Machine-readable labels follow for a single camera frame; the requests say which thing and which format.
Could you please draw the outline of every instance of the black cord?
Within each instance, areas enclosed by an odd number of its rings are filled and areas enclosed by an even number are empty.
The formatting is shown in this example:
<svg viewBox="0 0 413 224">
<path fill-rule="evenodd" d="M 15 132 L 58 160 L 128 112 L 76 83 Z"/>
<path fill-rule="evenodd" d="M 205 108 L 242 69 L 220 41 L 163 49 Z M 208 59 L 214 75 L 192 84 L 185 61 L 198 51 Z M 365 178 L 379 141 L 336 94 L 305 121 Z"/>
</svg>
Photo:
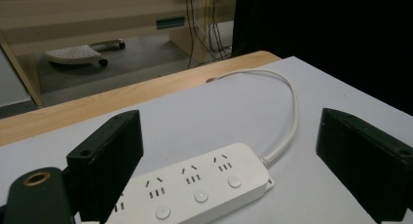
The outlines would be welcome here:
<svg viewBox="0 0 413 224">
<path fill-rule="evenodd" d="M 219 44 L 218 44 L 218 41 L 217 41 L 217 36 L 216 36 L 216 32 L 215 32 L 215 23 L 214 23 L 214 15 L 215 15 L 215 0 L 212 0 L 212 14 L 211 14 L 211 18 L 212 18 L 212 20 L 211 20 L 211 23 L 208 25 L 208 41 L 209 41 L 209 47 L 210 47 L 210 49 L 213 51 L 213 52 L 215 52 L 215 53 L 219 53 Z M 213 34 L 214 34 L 214 36 L 215 36 L 215 42 L 216 42 L 216 46 L 217 46 L 217 49 L 215 49 L 214 47 L 213 47 L 213 45 L 212 45 L 212 35 L 211 35 L 211 32 L 213 32 Z"/>
<path fill-rule="evenodd" d="M 218 47 L 217 50 L 219 54 L 221 55 L 221 59 L 223 59 L 224 56 L 222 55 L 222 53 L 224 53 L 225 56 L 228 56 L 228 55 L 225 53 L 224 47 L 222 46 L 221 34 L 219 32 L 218 23 L 216 23 L 216 20 L 215 20 L 215 3 L 216 3 L 216 0 L 213 0 L 212 2 L 212 25 L 214 28 L 213 32 L 215 35 L 216 46 Z"/>
<path fill-rule="evenodd" d="M 194 17 L 194 6 L 192 5 L 192 0 L 191 1 L 191 10 L 192 10 L 192 19 L 193 21 L 195 21 L 195 17 Z M 195 35 L 197 36 L 198 40 L 200 41 L 200 43 L 203 45 L 203 47 L 207 50 L 207 52 L 214 58 L 216 59 L 216 57 L 213 55 L 212 51 L 204 44 L 203 40 L 201 40 L 200 36 L 197 33 L 197 30 L 194 27 L 194 32 Z"/>
<path fill-rule="evenodd" d="M 189 69 L 191 67 L 192 56 L 194 54 L 194 38 L 192 37 L 192 26 L 191 26 L 191 20 L 189 18 L 188 0 L 185 0 L 185 2 L 186 2 L 186 18 L 188 18 L 189 34 L 191 35 L 191 55 L 189 56 L 189 62 L 188 62 L 188 67 L 187 67 L 187 69 Z"/>
</svg>

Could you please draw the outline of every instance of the cable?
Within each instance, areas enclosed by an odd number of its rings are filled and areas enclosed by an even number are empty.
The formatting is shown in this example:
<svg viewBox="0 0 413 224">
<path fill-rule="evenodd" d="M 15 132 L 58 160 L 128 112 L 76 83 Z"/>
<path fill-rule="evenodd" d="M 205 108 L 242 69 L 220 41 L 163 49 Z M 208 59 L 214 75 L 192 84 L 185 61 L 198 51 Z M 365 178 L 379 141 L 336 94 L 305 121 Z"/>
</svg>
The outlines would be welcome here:
<svg viewBox="0 0 413 224">
<path fill-rule="evenodd" d="M 196 22 L 196 20 L 195 20 L 195 14 L 194 14 L 194 6 L 193 6 L 193 4 L 192 4 L 192 0 L 190 0 L 190 3 L 191 3 L 191 12 L 192 12 L 192 21 L 193 22 Z M 200 38 L 200 36 L 198 35 L 198 33 L 197 33 L 197 29 L 194 27 L 194 33 L 195 33 L 195 35 L 197 36 L 197 38 L 198 38 L 198 40 L 200 41 L 200 43 L 204 46 L 204 48 L 206 49 L 206 51 L 207 52 L 209 52 L 209 54 L 214 58 L 214 59 L 216 59 L 216 57 L 213 55 L 213 53 L 210 51 L 210 49 L 204 44 L 204 42 L 203 42 L 203 40 L 201 40 L 201 38 Z"/>
<path fill-rule="evenodd" d="M 243 69 L 243 70 L 237 70 L 237 71 L 233 71 L 233 72 L 228 72 L 226 74 L 223 74 L 221 76 L 218 76 L 216 78 L 214 78 L 212 81 L 218 80 L 218 79 L 222 79 L 224 77 L 233 75 L 233 74 L 238 74 L 238 73 L 269 73 L 271 75 L 275 75 L 278 78 L 281 78 L 291 89 L 291 93 L 292 93 L 292 98 L 293 98 L 293 105 L 294 105 L 294 109 L 293 109 L 293 122 L 292 122 L 292 127 L 290 129 L 289 134 L 285 137 L 285 139 L 272 151 L 270 152 L 268 155 L 261 157 L 261 162 L 262 164 L 267 168 L 270 166 L 271 162 L 276 159 L 289 145 L 290 141 L 292 140 L 292 137 L 294 136 L 294 134 L 296 134 L 297 129 L 298 129 L 298 97 L 297 97 L 297 93 L 296 90 L 294 88 L 294 86 L 292 85 L 292 83 L 283 75 L 281 75 L 280 73 L 273 71 L 273 70 L 267 70 L 267 69 Z"/>
<path fill-rule="evenodd" d="M 187 69 L 189 69 L 191 67 L 192 56 L 194 54 L 194 38 L 192 37 L 191 20 L 189 20 L 188 0 L 185 0 L 185 2 L 186 2 L 186 18 L 188 18 L 189 34 L 191 35 L 191 54 L 189 56 L 189 62 L 188 62 L 188 67 L 187 67 Z"/>
<path fill-rule="evenodd" d="M 212 24 L 213 24 L 213 28 L 214 28 L 213 32 L 214 32 L 214 35 L 215 35 L 215 41 L 216 41 L 216 45 L 218 47 L 218 52 L 221 55 L 221 59 L 224 59 L 224 57 L 228 56 L 228 55 L 225 53 L 225 49 L 222 46 L 221 34 L 219 32 L 218 23 L 216 23 L 216 20 L 215 20 L 215 4 L 216 4 L 216 0 L 213 0 L 212 1 Z"/>
<path fill-rule="evenodd" d="M 197 26 L 197 28 L 201 31 L 201 33 L 202 33 L 205 37 L 207 37 L 207 34 L 203 31 L 203 29 L 201 28 L 201 26 L 198 24 L 198 22 L 197 22 L 197 20 L 196 20 L 196 14 L 193 14 L 193 15 L 192 15 L 192 19 L 193 19 L 194 25 Z"/>
</svg>

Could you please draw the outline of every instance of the black block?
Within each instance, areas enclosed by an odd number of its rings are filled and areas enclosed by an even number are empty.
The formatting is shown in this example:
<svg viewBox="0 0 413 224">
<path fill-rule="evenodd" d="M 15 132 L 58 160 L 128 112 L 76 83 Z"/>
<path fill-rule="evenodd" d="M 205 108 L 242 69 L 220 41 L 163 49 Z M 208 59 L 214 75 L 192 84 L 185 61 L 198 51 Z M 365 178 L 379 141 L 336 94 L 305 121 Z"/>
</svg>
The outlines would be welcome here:
<svg viewBox="0 0 413 224">
<path fill-rule="evenodd" d="M 82 221 L 106 222 L 142 156 L 138 110 L 111 118 L 67 155 Z"/>
<path fill-rule="evenodd" d="M 413 202 L 413 148 L 351 114 L 324 108 L 317 154 L 377 222 Z"/>
</svg>

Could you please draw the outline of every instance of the wooden table edge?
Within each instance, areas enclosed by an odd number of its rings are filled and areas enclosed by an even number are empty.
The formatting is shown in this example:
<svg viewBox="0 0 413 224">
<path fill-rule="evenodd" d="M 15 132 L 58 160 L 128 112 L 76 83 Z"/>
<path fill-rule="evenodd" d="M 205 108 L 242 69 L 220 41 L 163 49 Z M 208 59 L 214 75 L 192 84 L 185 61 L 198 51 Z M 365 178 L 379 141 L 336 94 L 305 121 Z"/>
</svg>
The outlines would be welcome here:
<svg viewBox="0 0 413 224">
<path fill-rule="evenodd" d="M 280 60 L 278 56 L 259 51 L 1 119 L 0 146 L 76 124 L 163 95 L 191 89 L 205 84 L 209 78 L 226 72 L 255 68 L 277 60 Z"/>
</svg>

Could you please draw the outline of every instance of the power strip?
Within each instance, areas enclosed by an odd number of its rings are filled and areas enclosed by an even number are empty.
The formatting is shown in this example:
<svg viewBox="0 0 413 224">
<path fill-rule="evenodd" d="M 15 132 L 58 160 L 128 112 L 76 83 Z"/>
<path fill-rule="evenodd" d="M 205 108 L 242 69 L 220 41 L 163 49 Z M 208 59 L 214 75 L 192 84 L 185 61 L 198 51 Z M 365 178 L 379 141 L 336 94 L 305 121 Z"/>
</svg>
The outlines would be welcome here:
<svg viewBox="0 0 413 224">
<path fill-rule="evenodd" d="M 235 143 L 132 178 L 107 223 L 208 223 L 273 187 L 254 152 Z"/>
</svg>

